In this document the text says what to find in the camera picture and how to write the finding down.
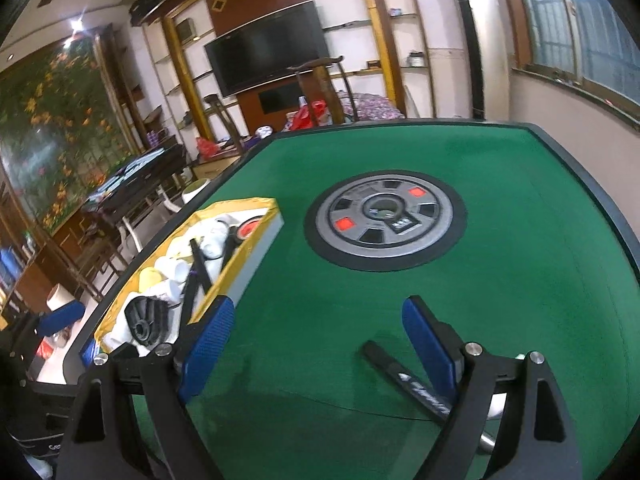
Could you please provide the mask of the red plastic bag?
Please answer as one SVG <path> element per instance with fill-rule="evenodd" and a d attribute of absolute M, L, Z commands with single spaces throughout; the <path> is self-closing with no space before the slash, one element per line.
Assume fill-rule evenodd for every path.
<path fill-rule="evenodd" d="M 331 116 L 326 102 L 323 100 L 314 101 L 311 105 L 304 104 L 294 114 L 290 121 L 288 130 L 306 130 L 319 126 L 329 125 Z"/>

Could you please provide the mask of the black marker pen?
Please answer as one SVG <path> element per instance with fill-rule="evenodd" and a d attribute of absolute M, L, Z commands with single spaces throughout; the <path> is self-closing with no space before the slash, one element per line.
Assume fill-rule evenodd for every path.
<path fill-rule="evenodd" d="M 198 286 L 203 289 L 203 292 L 208 292 L 209 289 L 212 288 L 213 282 L 209 277 L 207 268 L 206 268 L 206 259 L 204 254 L 200 249 L 200 245 L 196 241 L 195 238 L 190 239 L 190 248 L 192 252 L 192 270 L 191 274 L 193 275 L 194 283 L 198 284 Z"/>

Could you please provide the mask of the black television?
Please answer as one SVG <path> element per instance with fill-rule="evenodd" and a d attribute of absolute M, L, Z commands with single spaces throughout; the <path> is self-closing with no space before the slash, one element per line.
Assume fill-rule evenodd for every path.
<path fill-rule="evenodd" d="M 317 7 L 306 1 L 217 37 L 205 52 L 219 90 L 232 96 L 286 77 L 294 66 L 326 58 L 329 48 Z"/>

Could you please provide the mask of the small white bottle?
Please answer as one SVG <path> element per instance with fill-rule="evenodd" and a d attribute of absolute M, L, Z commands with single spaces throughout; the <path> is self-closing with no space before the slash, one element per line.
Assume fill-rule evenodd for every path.
<path fill-rule="evenodd" d="M 206 259 L 216 260 L 224 255 L 224 244 L 229 234 L 229 227 L 224 222 L 209 224 L 203 231 L 200 249 Z"/>

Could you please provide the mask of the black side table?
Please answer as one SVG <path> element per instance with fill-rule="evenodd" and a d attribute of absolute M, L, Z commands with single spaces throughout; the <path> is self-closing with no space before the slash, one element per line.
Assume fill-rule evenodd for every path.
<path fill-rule="evenodd" d="M 181 207 L 168 196 L 164 183 L 169 179 L 179 183 L 184 168 L 186 149 L 182 144 L 153 148 L 108 177 L 87 197 L 81 210 L 114 226 L 122 244 L 130 237 L 137 252 L 141 252 L 142 243 L 131 224 L 131 213 L 141 205 L 153 208 L 156 202 L 172 214 L 179 212 Z"/>

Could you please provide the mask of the white standing air conditioner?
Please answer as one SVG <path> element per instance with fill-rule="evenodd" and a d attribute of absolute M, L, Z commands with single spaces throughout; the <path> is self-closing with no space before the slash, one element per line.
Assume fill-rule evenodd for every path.
<path fill-rule="evenodd" d="M 510 118 L 509 57 L 498 0 L 454 0 L 468 55 L 474 119 Z"/>

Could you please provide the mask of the white bottle with label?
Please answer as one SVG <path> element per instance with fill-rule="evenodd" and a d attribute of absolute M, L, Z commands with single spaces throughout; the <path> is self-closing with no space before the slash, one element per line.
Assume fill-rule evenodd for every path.
<path fill-rule="evenodd" d="M 166 301 L 168 304 L 180 304 L 181 286 L 174 281 L 165 280 L 149 287 L 143 295 Z"/>

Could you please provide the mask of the black plastic fan part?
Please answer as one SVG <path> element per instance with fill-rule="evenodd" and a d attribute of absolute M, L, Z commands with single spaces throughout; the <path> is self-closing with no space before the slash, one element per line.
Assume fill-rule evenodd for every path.
<path fill-rule="evenodd" d="M 153 349 L 169 332 L 169 304 L 156 297 L 137 296 L 125 307 L 130 334 L 137 344 Z"/>

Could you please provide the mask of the yellow rimmed white tray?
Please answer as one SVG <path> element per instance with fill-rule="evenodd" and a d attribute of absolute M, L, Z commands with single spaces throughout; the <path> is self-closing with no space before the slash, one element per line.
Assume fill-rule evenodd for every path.
<path fill-rule="evenodd" d="M 122 283 L 94 331 L 96 348 L 131 348 L 143 358 L 175 344 L 216 299 L 236 306 L 283 225 L 279 204 L 267 197 L 190 214 Z"/>

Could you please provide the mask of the wooden chair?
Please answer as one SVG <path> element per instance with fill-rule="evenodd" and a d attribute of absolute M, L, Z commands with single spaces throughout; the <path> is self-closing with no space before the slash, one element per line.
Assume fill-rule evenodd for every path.
<path fill-rule="evenodd" d="M 344 82 L 345 90 L 349 99 L 349 104 L 352 108 L 352 112 L 349 114 L 349 116 L 352 118 L 352 122 L 360 121 L 354 92 L 352 92 L 352 87 L 350 86 L 350 83 L 346 76 L 346 72 L 344 71 L 344 67 L 342 64 L 343 61 L 343 55 L 340 55 L 337 58 L 329 58 L 328 56 L 326 56 L 325 58 L 316 58 L 315 60 L 308 61 L 302 65 L 290 66 L 288 68 L 288 70 L 295 75 L 296 80 L 299 84 L 299 88 L 303 91 L 303 97 L 307 102 L 309 116 L 314 127 L 319 127 L 320 122 L 318 115 L 316 114 L 316 112 L 314 111 L 314 107 L 312 106 L 312 102 L 314 102 L 314 99 L 312 98 L 312 94 L 308 91 L 307 79 L 304 77 L 305 74 L 309 74 L 314 80 L 312 86 L 318 89 L 320 96 L 322 96 L 324 102 L 326 102 L 326 106 L 328 107 L 328 111 L 334 125 L 344 125 L 344 123 L 346 122 L 347 114 L 344 112 L 342 101 L 338 96 L 334 85 L 332 84 L 332 77 L 329 73 L 329 67 L 332 65 L 337 66 L 342 81 Z"/>

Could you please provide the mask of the flower wall mural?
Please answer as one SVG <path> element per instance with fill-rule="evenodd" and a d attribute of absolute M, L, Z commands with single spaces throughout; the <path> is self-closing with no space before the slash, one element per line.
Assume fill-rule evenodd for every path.
<path fill-rule="evenodd" d="M 132 155 L 93 42 L 41 49 L 1 73 L 1 161 L 52 232 Z"/>

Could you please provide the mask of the window with metal grille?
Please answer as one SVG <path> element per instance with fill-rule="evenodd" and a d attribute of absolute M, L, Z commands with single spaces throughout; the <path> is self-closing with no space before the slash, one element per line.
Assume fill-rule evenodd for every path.
<path fill-rule="evenodd" d="M 506 0 L 515 67 L 639 127 L 639 47 L 608 0 Z"/>

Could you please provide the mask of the white charger adapter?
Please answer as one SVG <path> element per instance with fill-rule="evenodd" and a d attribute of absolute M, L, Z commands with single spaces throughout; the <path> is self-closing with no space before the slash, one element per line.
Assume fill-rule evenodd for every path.
<path fill-rule="evenodd" d="M 480 453 L 491 455 L 492 452 L 494 452 L 496 436 L 489 431 L 489 426 L 491 422 L 495 422 L 496 420 L 500 422 L 503 411 L 506 408 L 508 388 L 510 386 L 510 382 L 514 381 L 514 378 L 515 376 L 513 374 L 501 374 L 496 377 L 494 392 L 492 393 L 486 415 L 485 426 L 482 434 L 480 435 L 480 442 L 478 442 L 478 452 Z"/>

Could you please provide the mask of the yellow cylinder cap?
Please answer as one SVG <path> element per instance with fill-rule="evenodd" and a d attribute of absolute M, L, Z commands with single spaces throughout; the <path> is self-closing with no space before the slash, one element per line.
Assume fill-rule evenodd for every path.
<path fill-rule="evenodd" d="M 163 280 L 163 274 L 157 271 L 154 266 L 143 268 L 138 276 L 138 292 L 144 294 L 151 287 L 160 284 Z"/>

